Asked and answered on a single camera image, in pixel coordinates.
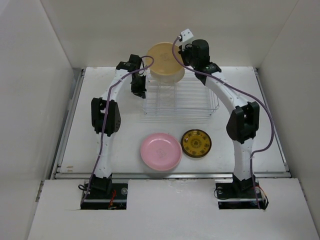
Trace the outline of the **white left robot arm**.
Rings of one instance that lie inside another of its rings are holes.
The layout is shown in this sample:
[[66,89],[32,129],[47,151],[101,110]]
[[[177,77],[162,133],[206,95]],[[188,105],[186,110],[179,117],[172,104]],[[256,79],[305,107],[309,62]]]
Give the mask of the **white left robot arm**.
[[131,93],[145,99],[147,69],[142,57],[131,54],[128,61],[121,61],[116,66],[114,79],[105,93],[91,100],[91,124],[99,137],[99,150],[89,179],[89,190],[100,198],[107,198],[112,192],[112,167],[108,154],[114,134],[121,126],[117,98],[124,83],[130,83]]

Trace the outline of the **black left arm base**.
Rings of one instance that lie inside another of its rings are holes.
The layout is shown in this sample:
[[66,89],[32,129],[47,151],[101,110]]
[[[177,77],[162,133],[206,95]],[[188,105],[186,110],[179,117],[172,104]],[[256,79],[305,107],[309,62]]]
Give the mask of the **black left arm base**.
[[110,193],[103,191],[88,192],[87,197],[80,203],[81,210],[126,210],[128,183],[113,183]]

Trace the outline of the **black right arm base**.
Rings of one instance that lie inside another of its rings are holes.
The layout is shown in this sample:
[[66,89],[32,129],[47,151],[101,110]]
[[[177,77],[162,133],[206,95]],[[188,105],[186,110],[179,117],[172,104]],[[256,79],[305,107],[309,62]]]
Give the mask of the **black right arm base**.
[[266,210],[269,206],[269,199],[258,183],[248,190],[236,192],[231,182],[217,182],[213,193],[219,210]]

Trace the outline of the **pink plastic plate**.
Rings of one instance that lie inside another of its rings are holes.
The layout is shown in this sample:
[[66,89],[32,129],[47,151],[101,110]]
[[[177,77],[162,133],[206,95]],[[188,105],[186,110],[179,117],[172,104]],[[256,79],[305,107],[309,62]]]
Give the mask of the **pink plastic plate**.
[[140,145],[143,162],[155,171],[171,171],[179,165],[183,150],[177,139],[168,133],[152,133]]

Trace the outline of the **yellow plate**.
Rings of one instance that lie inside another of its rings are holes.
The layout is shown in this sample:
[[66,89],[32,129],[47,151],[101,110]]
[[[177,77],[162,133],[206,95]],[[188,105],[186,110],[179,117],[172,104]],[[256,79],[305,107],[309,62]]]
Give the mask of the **yellow plate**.
[[171,42],[157,43],[147,51],[147,55],[154,59],[153,65],[149,68],[150,75],[163,84],[178,83],[185,75],[185,69],[175,59],[172,47],[175,56],[182,62],[178,46]]

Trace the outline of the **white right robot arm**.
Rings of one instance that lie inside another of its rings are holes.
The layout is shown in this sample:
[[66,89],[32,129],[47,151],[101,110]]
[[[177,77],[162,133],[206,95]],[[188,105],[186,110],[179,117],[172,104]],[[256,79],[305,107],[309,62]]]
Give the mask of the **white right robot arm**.
[[243,197],[253,188],[251,154],[259,129],[260,106],[255,101],[247,101],[228,85],[222,69],[210,61],[206,40],[183,41],[181,36],[178,40],[183,65],[191,67],[196,78],[216,94],[230,114],[226,132],[233,141],[235,160],[231,190],[235,196]]

